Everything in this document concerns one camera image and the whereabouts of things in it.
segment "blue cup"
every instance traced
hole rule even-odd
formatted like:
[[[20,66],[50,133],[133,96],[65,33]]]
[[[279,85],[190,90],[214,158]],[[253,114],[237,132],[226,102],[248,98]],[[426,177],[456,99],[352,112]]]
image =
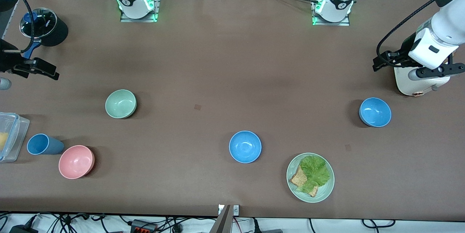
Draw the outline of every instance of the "blue cup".
[[[60,154],[65,149],[65,145],[58,139],[45,134],[36,134],[28,141],[28,152],[32,155],[53,155]]]

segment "blue bowl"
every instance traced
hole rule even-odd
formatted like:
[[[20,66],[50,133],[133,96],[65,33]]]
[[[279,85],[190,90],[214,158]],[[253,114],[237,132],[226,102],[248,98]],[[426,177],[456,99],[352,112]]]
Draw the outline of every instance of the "blue bowl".
[[[384,100],[377,97],[364,100],[360,105],[359,115],[371,127],[384,127],[391,121],[391,109]]]
[[[229,153],[237,162],[254,162],[260,156],[261,141],[253,132],[237,132],[229,141]]]

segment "bowl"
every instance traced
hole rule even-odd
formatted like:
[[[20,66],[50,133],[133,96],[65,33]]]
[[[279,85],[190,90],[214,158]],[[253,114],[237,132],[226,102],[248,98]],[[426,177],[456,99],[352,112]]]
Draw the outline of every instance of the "bowl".
[[[371,127],[384,127],[391,120],[391,109],[384,100],[370,97],[362,102],[359,109],[362,121]]]
[[[94,163],[95,157],[88,147],[75,145],[63,152],[58,169],[63,177],[74,180],[89,173]]]
[[[300,161],[307,156],[317,156],[326,162],[326,168],[329,171],[329,180],[326,184],[318,188],[316,196],[313,198],[307,193],[303,193],[297,190],[297,186],[292,184],[290,182],[292,176],[295,174],[297,168],[300,165]],[[320,201],[324,201],[329,195],[331,194],[333,188],[334,188],[334,171],[332,170],[331,165],[329,165],[329,162],[324,158],[321,157],[318,154],[315,153],[302,153],[295,157],[291,162],[289,163],[289,166],[287,166],[287,172],[286,172],[286,180],[287,180],[287,185],[289,186],[289,189],[291,192],[296,196],[299,200],[302,200],[307,203],[317,203]]]
[[[244,164],[254,162],[261,153],[260,138],[247,130],[237,132],[229,141],[229,153],[237,162]]]
[[[105,110],[110,117],[125,118],[136,110],[137,102],[134,94],[126,89],[120,89],[108,96]]]

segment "bread slice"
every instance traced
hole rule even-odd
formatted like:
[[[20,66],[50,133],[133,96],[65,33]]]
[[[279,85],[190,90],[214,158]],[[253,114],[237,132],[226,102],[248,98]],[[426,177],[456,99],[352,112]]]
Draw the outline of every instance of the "bread slice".
[[[312,190],[312,192],[309,192],[308,194],[309,194],[312,198],[314,198],[314,197],[317,195],[317,191],[318,191],[318,186],[316,185],[316,186],[314,187],[314,189]]]
[[[295,174],[289,181],[297,187],[300,187],[301,185],[305,184],[305,182],[307,182],[307,176],[305,175],[300,165],[297,167]]]

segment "white floor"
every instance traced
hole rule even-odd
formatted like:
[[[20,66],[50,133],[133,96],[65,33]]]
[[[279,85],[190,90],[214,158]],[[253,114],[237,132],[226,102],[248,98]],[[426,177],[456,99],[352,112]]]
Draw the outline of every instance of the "white floor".
[[[23,225],[34,214],[11,214],[8,215],[8,221],[0,232],[7,233],[10,231],[12,226]],[[164,217],[140,217],[140,216],[123,216],[126,221],[139,219],[147,222],[164,220]],[[41,215],[34,220],[33,227],[38,230],[39,233],[46,233],[50,228],[55,218],[52,215]],[[242,233],[254,230],[254,222],[250,218],[238,218],[240,221]],[[106,216],[104,218],[105,227],[109,232],[125,232],[130,233],[130,227],[121,220],[118,216]],[[260,229],[273,230],[281,229],[283,233],[312,233],[310,228],[309,220],[306,218],[258,218],[257,219]],[[195,220],[191,219],[182,223],[184,233],[208,233],[213,225],[213,220]],[[332,232],[344,232],[344,233],[375,233],[374,229],[365,228],[361,220],[322,220],[312,219],[314,229],[316,233],[332,233]],[[386,225],[391,223],[388,220],[376,220],[378,225]],[[3,224],[3,220],[0,220],[0,227]],[[55,233],[59,233],[61,226],[55,228]],[[92,221],[91,219],[83,220],[77,218],[73,220],[71,225],[76,229],[78,233],[104,233],[100,221]],[[463,222],[430,222],[430,221],[406,221],[398,220],[394,226],[390,228],[381,228],[380,233],[463,233],[465,232],[465,223]],[[240,233],[238,227],[234,223],[232,227],[232,233]]]

